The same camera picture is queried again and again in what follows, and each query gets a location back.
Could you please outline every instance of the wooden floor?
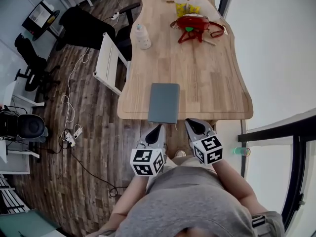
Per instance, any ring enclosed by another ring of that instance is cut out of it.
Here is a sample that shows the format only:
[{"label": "wooden floor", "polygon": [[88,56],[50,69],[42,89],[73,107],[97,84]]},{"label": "wooden floor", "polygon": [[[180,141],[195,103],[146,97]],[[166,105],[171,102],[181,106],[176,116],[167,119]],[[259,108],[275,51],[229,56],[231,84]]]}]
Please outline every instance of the wooden floor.
[{"label": "wooden floor", "polygon": [[[122,6],[127,6],[140,0],[119,1]],[[88,4],[82,7],[101,20],[120,9],[117,0],[92,2],[92,8]],[[140,11],[140,7],[133,11],[134,18]],[[115,29],[127,24],[125,15],[122,15]],[[68,76],[85,51],[86,48],[67,45],[62,51],[51,54],[48,70],[60,65],[54,77],[61,83],[50,91],[46,107],[35,111],[53,134],[42,147],[55,151],[60,149],[58,140],[67,112],[67,105],[61,103],[61,97],[67,93]],[[107,221],[116,199],[109,196],[111,187],[89,175],[70,152],[92,174],[116,186],[127,186],[133,176],[129,165],[131,149],[140,135],[151,127],[147,121],[121,120],[117,117],[118,96],[92,76],[98,54],[98,50],[89,50],[88,62],[79,63],[70,79],[70,101],[76,116],[67,128],[73,133],[75,124],[83,127],[83,134],[76,140],[76,146],[56,155],[41,150],[40,163],[30,157],[31,174],[14,176],[12,180],[18,195],[30,208],[39,209],[65,232],[78,237],[101,227]],[[125,76],[126,70],[118,69],[121,87]],[[177,128],[178,131],[172,125],[167,127],[167,152],[171,157],[178,149],[190,152],[184,123],[178,122]]]}]

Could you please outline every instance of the white chair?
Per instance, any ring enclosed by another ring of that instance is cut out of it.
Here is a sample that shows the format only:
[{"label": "white chair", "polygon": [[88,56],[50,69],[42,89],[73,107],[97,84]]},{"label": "white chair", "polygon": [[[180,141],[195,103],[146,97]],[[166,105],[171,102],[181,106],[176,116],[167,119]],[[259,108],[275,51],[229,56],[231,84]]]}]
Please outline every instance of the white chair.
[{"label": "white chair", "polygon": [[103,34],[102,45],[98,57],[97,67],[93,76],[102,82],[106,87],[110,88],[113,92],[120,96],[122,93],[118,88],[115,87],[115,79],[117,74],[118,58],[126,66],[128,78],[130,61],[127,62],[117,46],[111,40],[107,33]]}]

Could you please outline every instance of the white bottle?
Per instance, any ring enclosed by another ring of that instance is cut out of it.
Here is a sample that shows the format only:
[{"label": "white bottle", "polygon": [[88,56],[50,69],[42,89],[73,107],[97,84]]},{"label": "white bottle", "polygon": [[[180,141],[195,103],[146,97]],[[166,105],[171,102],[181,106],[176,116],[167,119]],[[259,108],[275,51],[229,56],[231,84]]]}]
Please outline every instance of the white bottle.
[{"label": "white bottle", "polygon": [[138,24],[136,27],[136,39],[140,49],[147,49],[152,46],[146,27]]}]

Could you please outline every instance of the sneaker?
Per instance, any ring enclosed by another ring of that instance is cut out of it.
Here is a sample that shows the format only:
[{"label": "sneaker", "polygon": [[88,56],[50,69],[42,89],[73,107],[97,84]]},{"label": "sneaker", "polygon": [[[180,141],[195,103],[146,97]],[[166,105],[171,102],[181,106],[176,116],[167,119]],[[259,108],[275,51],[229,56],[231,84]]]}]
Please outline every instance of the sneaker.
[{"label": "sneaker", "polygon": [[183,150],[178,150],[176,152],[176,154],[174,155],[175,158],[176,157],[184,157],[184,156],[187,156],[187,155],[186,155],[186,152],[184,152]]}]

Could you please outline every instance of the red object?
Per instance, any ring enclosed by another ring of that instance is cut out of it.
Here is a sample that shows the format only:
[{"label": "red object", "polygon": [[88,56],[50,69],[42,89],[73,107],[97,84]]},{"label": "red object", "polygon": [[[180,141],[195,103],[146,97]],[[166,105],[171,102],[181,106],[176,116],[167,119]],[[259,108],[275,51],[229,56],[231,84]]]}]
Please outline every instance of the red object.
[{"label": "red object", "polygon": [[[223,35],[224,30],[225,30],[223,26],[217,23],[208,21],[208,18],[206,16],[201,16],[201,15],[197,16],[196,14],[193,14],[190,16],[184,15],[178,18],[176,21],[172,22],[170,26],[173,27],[175,24],[177,24],[179,28],[182,28],[185,30],[178,40],[179,43],[185,42],[187,40],[193,40],[195,38],[197,38],[199,42],[202,42],[202,34],[204,33],[205,30],[209,30],[208,29],[209,25],[215,25],[221,29],[219,31],[210,33],[212,38],[220,37],[221,35]],[[186,27],[192,27],[193,30],[188,32],[186,31]]]}]

